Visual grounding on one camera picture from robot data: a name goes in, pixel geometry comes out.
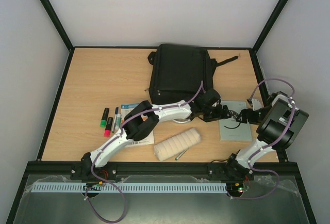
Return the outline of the colourful paperback book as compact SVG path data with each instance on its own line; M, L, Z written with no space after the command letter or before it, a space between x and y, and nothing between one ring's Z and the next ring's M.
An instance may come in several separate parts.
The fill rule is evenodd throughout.
M130 117L139 114L139 116L133 118L124 125L127 139L141 141L145 139L154 129L159 121L156 114L153 111L141 114L141 112L149 109L152 109L152 105L148 100L142 101L132 110L122 108L122 122L125 122Z

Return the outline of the grey notebook with black logo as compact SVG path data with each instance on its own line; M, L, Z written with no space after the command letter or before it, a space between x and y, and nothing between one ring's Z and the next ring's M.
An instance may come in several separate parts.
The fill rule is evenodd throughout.
M230 110L232 117L219 121L221 141L252 141L251 127L248 123L240 123L236 118L243 109L246 109L244 101L222 101Z

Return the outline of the black student backpack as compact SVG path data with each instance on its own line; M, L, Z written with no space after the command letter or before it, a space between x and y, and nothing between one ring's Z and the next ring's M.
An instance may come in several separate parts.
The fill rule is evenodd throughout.
M216 68L238 58L217 62L202 47L161 44L147 57L153 66L148 88L151 102L171 104L192 98L200 86L206 91L213 89Z

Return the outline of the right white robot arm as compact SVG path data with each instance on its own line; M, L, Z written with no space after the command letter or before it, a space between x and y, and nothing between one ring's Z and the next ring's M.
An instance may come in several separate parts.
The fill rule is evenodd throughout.
M224 173L230 180L245 177L255 162L267 153L288 148L309 117L296 106L292 97L281 91L271 94L265 107L256 109L253 100L249 100L249 104L251 108L235 115L235 121L257 125L257 138L228 158Z

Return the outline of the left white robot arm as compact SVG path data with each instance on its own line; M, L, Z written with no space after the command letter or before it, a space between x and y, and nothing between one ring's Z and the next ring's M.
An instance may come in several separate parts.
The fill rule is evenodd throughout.
M111 157L133 141L146 138L157 124L174 119L200 118L204 122L218 121L231 117L226 105L221 104L217 91L195 93L190 99L165 105L143 101L124 118L116 133L99 148L85 153L80 162L80 174L89 177L91 170L103 168Z

